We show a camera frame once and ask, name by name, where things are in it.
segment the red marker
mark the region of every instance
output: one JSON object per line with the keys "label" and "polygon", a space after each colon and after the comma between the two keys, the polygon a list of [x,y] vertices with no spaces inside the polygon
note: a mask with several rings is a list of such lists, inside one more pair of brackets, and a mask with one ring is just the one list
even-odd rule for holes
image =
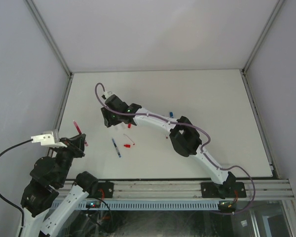
{"label": "red marker", "polygon": [[[78,124],[76,123],[76,121],[74,121],[74,126],[76,127],[78,133],[79,133],[79,134],[82,134],[82,132],[81,132],[81,130],[80,130]],[[89,146],[89,144],[87,143],[87,141],[84,141],[84,144],[85,144],[86,147]]]}

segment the white table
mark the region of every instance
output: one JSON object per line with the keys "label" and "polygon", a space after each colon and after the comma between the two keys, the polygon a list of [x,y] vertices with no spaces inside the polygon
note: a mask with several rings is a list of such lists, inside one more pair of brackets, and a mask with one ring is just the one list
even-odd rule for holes
{"label": "white table", "polygon": [[[88,171],[100,179],[209,178],[192,158],[178,155],[170,139],[147,127],[125,124],[106,128],[94,87],[102,82],[127,104],[175,118],[186,116],[207,131],[207,150],[224,167],[238,164],[253,177],[270,177],[271,169],[238,70],[116,72],[75,74],[66,104],[61,137],[77,135],[75,120],[87,134],[84,158],[74,159],[68,178]],[[135,146],[123,135],[126,133]],[[122,155],[118,157],[111,138]],[[240,170],[237,177],[246,177]]]}

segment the purple cable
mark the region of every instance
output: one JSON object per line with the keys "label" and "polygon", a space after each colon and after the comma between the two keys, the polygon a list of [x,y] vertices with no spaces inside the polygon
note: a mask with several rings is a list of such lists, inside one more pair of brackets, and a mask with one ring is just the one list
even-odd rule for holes
{"label": "purple cable", "polygon": [[[103,85],[101,82],[99,82],[99,83],[97,83],[97,84],[95,85],[95,88],[94,88],[95,96],[97,97],[99,103],[100,103],[104,108],[106,108],[108,111],[110,111],[110,112],[112,112],[112,113],[114,113],[114,114],[117,114],[117,115],[123,115],[123,116],[142,116],[142,115],[146,116],[146,115],[147,115],[147,114],[145,114],[145,113],[127,114],[127,113],[121,113],[121,112],[118,112],[118,111],[115,111],[115,110],[110,109],[108,106],[106,106],[106,104],[104,104],[104,103],[101,101],[101,99],[100,99],[100,97],[99,97],[99,95],[98,95],[97,89],[98,89],[98,86],[99,86],[99,85],[102,87],[102,90],[105,91],[104,85]],[[158,115],[149,115],[149,116],[150,116],[150,117],[157,118],[157,119],[160,119],[160,120],[162,120],[162,121],[164,121],[164,122],[169,122],[170,124],[182,125],[182,126],[188,126],[188,127],[192,127],[192,128],[195,128],[196,130],[200,131],[200,132],[203,133],[203,134],[207,137],[207,139],[208,139],[208,141],[205,142],[205,143],[201,146],[201,148],[200,148],[200,149],[201,149],[201,152],[203,153],[203,155],[205,156],[205,158],[206,158],[206,159],[207,159],[207,160],[208,160],[208,161],[209,161],[209,162],[210,162],[210,163],[211,163],[216,169],[220,169],[220,170],[223,170],[223,171],[228,171],[228,170],[231,170],[231,169],[233,169],[233,168],[239,168],[239,169],[241,169],[243,172],[245,172],[246,175],[249,177],[249,179],[250,179],[250,181],[251,181],[251,183],[252,183],[252,186],[253,186],[253,195],[252,195],[252,199],[251,199],[251,201],[249,201],[248,205],[246,205],[242,210],[235,211],[235,212],[233,212],[233,213],[220,213],[220,212],[213,212],[213,213],[221,214],[221,215],[234,215],[234,214],[238,214],[238,213],[244,212],[244,211],[248,210],[248,209],[252,206],[253,201],[255,200],[255,197],[256,197],[256,187],[255,187],[255,184],[254,184],[254,182],[253,182],[252,177],[249,175],[249,173],[248,173],[244,168],[242,168],[242,167],[240,167],[240,166],[238,166],[238,165],[233,165],[232,167],[229,167],[229,168],[221,168],[221,167],[217,166],[217,165],[216,165],[216,164],[215,164],[215,163],[214,163],[214,162],[213,162],[213,161],[212,161],[212,160],[211,160],[211,159],[210,159],[210,158],[204,153],[204,150],[203,150],[203,148],[211,142],[211,137],[210,137],[210,135],[209,135],[207,132],[205,132],[203,129],[201,129],[201,128],[197,127],[197,126],[194,126],[194,125],[192,125],[192,124],[189,124],[189,123],[168,121],[166,118],[160,117],[160,116],[158,116]]]}

